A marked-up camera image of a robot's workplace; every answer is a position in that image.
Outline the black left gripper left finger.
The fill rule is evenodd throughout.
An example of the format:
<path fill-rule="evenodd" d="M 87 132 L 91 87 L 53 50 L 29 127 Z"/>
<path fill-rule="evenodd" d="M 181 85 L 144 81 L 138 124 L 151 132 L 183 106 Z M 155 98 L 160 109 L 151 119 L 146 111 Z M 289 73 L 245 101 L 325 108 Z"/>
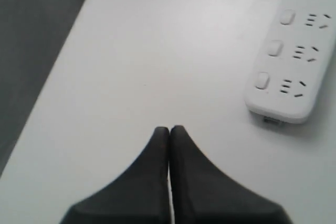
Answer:
<path fill-rule="evenodd" d="M 156 127 L 137 159 L 113 182 L 72 205 L 61 223 L 170 223 L 169 137 Z"/>

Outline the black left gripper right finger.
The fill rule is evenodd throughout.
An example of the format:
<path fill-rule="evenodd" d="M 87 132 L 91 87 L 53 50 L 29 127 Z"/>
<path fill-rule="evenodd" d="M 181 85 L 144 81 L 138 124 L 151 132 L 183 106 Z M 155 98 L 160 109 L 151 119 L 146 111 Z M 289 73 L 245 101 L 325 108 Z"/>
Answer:
<path fill-rule="evenodd" d="M 170 132 L 170 179 L 175 223 L 290 223 L 281 205 L 218 169 L 186 129 Z"/>

